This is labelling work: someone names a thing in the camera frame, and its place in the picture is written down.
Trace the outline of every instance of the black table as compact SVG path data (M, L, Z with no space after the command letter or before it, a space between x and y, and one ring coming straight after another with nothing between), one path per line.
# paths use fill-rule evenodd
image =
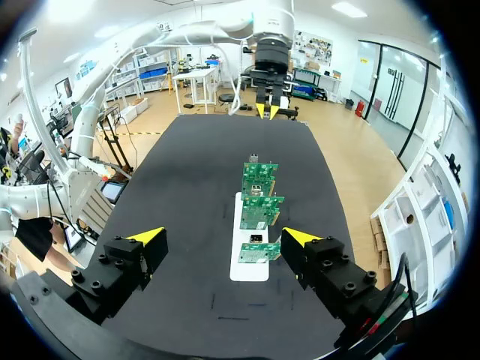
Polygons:
M197 356L313 359L344 328L280 258L266 282L230 280L235 194L242 163L279 164L282 227L334 236L353 258L332 175L309 128L296 121L227 115L179 116L118 201L99 240L166 227L169 253L144 292L103 327L141 344Z

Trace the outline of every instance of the black pants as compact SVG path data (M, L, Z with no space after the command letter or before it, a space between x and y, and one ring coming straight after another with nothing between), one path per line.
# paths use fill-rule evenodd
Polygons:
M20 220L15 236L37 259L43 262L53 243L50 229L52 229L52 222L47 217Z

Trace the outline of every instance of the poster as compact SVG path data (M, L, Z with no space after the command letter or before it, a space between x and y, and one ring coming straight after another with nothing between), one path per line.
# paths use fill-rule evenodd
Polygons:
M304 31L295 30L292 59L296 67L303 68L307 62L329 67L332 62L333 41Z

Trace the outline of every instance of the red fire extinguisher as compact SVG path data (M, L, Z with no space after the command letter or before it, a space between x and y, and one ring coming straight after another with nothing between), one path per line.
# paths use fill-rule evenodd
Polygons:
M365 108L365 103L363 101L359 101L357 104L357 110L355 110L355 114L361 118L364 108Z

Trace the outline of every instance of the green circuit board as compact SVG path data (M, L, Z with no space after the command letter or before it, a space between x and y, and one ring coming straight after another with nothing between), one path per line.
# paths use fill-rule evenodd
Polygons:
M267 261L276 260L280 257L280 242L265 244L242 244L240 254L238 255L239 263L260 264Z
M241 210L240 229L264 230L274 225L285 200L283 196L246 196Z
M247 196L270 197L275 187L276 163L244 163L241 199Z

